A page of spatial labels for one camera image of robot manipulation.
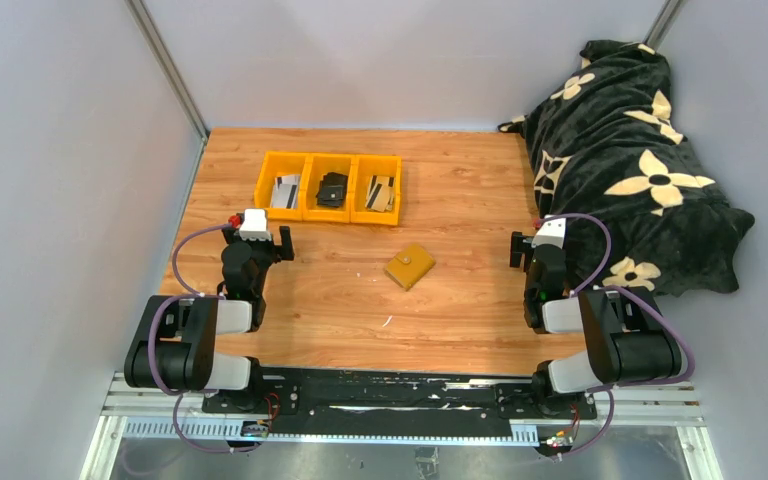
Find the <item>yellow leather card holder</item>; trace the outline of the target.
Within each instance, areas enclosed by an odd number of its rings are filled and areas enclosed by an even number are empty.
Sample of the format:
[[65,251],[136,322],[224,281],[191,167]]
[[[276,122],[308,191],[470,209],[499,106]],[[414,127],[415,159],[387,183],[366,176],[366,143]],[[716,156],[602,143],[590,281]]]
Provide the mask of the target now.
[[397,253],[384,268],[385,274],[400,288],[409,291],[436,264],[421,245],[411,244]]

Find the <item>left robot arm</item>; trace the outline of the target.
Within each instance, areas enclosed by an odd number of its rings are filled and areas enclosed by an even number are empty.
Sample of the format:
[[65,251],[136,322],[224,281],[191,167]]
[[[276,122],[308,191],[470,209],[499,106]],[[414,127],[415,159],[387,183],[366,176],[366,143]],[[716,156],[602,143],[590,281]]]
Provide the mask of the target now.
[[279,396],[268,389],[258,359],[220,354],[218,336],[254,333],[265,312],[269,269],[295,257],[288,226],[273,239],[267,232],[220,226],[227,245],[221,253],[222,280],[214,294],[190,292],[153,295],[146,303],[124,360],[124,378],[132,388],[167,395],[212,393],[243,413],[275,407]]

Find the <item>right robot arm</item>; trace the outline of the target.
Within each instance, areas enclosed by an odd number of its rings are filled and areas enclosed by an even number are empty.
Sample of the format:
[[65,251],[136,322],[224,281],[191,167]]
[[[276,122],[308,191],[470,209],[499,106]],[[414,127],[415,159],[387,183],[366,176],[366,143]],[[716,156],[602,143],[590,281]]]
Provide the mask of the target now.
[[540,363],[531,378],[531,403],[556,417],[590,391],[615,385],[680,380],[690,372],[680,342],[643,287],[566,288],[565,251],[515,231],[509,263],[526,274],[524,319],[538,334],[580,333],[583,351]]

